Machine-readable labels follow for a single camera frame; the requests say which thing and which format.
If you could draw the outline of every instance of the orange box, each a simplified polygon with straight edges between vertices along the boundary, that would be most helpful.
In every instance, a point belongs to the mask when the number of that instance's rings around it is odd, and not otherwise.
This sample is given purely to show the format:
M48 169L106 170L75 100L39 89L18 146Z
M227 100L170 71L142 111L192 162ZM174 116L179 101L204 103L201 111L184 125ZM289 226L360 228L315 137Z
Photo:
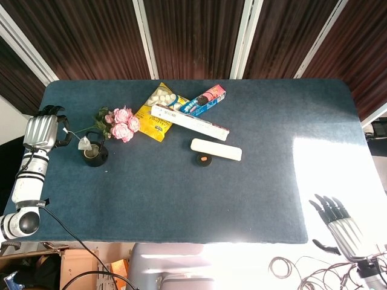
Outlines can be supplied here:
M111 272L117 275L124 276L125 278L128 278L128 269L129 269L129 263L128 263L128 260L125 260L125 259L118 260L111 264ZM117 283L117 287L119 289L125 289L125 286L126 286L125 281L118 278L114 278L114 280Z

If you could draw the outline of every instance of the yellow snack bag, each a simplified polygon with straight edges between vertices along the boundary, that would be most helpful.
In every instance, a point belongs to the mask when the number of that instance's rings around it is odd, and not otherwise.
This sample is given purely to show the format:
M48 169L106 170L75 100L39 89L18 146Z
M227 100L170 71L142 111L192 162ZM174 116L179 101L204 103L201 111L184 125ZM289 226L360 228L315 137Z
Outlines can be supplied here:
M179 110L188 101L186 98L175 95L164 83L160 83L146 103L135 113L135 116L140 120L140 132L159 142L163 141L165 133L172 126L172 123L152 116L151 108L154 105L161 104Z

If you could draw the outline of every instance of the robotic hand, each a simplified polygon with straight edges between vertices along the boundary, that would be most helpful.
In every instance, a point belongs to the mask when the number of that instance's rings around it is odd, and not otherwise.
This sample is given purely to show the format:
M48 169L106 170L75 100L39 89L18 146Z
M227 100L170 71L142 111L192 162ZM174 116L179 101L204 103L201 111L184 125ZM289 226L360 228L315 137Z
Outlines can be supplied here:
M39 228L39 208L46 204L40 198L49 160L48 153L53 148L66 146L72 137L67 133L64 140L56 139L58 123L63 122L65 128L70 129L67 117L56 115L63 110L60 106L46 106L27 123L23 141L27 151L16 174L12 192L12 201L17 212L0 218L0 243L30 236Z
M327 225L338 248L323 246L316 240L313 242L324 251L342 253L348 261L355 263L357 273L368 289L387 289L387 277L373 256L374 245L366 239L344 205L336 198L332 200L326 196L315 196L322 207L314 201L309 202Z

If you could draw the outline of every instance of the brown curtain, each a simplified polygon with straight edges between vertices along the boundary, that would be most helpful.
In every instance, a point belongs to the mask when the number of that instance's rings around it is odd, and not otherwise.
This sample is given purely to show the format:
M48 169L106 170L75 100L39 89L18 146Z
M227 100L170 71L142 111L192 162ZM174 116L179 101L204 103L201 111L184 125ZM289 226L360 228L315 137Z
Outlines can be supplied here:
M161 79L228 79L244 1L145 0Z
M335 77L360 119L387 102L387 1L348 1L303 77Z
M130 0L0 0L60 79L149 79Z
M34 115L44 89L43 83L0 37L0 95L23 114Z
M294 77L336 3L337 0L265 0L244 78Z

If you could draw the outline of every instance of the white long box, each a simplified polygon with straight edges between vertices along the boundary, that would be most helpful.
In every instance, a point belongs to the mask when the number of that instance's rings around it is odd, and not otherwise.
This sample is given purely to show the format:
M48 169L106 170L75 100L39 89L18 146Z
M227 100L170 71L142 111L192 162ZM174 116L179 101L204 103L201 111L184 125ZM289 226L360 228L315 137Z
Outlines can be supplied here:
M230 133L230 131L226 128L190 115L186 115L182 112L175 111L163 105L153 106L151 115L222 141L225 141Z

